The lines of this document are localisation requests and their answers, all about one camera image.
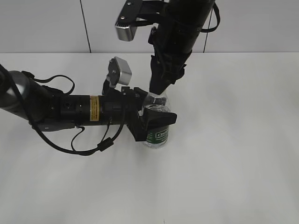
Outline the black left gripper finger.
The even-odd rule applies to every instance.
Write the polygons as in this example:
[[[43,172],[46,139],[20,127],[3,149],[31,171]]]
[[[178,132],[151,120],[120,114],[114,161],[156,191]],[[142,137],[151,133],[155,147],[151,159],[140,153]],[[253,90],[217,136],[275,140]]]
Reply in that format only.
[[[159,128],[176,123],[177,114],[172,112],[158,112],[145,108],[143,111],[143,121],[146,128]]]

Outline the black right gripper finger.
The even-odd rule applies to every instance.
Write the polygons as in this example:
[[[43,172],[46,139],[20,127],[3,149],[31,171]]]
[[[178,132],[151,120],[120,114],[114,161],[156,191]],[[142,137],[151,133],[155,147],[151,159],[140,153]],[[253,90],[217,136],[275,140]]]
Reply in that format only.
[[[157,56],[151,55],[151,79],[149,83],[149,91],[151,93],[161,95],[170,85],[175,84],[173,65],[174,63],[170,60],[158,63]]]

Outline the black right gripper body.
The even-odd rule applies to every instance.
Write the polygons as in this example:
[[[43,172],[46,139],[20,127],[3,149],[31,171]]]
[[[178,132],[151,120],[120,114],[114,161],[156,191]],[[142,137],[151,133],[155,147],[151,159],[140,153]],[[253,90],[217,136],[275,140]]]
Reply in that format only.
[[[175,84],[185,74],[194,46],[194,27],[153,27],[148,42],[154,48],[150,85]]]

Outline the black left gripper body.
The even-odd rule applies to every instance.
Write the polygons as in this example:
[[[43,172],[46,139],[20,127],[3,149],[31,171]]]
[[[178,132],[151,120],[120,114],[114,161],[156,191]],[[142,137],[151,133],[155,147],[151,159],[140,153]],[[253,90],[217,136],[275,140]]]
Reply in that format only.
[[[115,141],[124,126],[127,126],[136,142],[143,142],[147,138],[147,131],[140,111],[148,92],[139,87],[131,89],[122,87],[120,91],[104,87],[100,98],[100,121],[105,125],[119,125]]]

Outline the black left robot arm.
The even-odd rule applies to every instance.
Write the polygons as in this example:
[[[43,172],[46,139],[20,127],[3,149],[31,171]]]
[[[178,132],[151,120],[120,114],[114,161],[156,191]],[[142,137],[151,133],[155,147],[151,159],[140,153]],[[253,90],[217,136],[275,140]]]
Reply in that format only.
[[[145,141],[152,130],[175,124],[177,115],[142,107],[148,93],[131,89],[124,83],[121,91],[120,70],[109,70],[102,95],[73,95],[46,85],[53,77],[36,79],[27,71],[0,70],[0,107],[20,118],[29,112],[42,132],[73,129],[80,126],[126,125],[135,141]]]

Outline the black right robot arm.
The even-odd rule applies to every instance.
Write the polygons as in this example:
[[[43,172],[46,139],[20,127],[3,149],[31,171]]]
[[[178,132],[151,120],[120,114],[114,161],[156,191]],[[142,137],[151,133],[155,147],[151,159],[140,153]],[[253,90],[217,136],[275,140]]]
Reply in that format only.
[[[162,9],[163,21],[151,29],[149,44],[151,79],[149,91],[160,95],[185,74],[186,61],[211,11],[219,12],[214,0],[171,0]]]

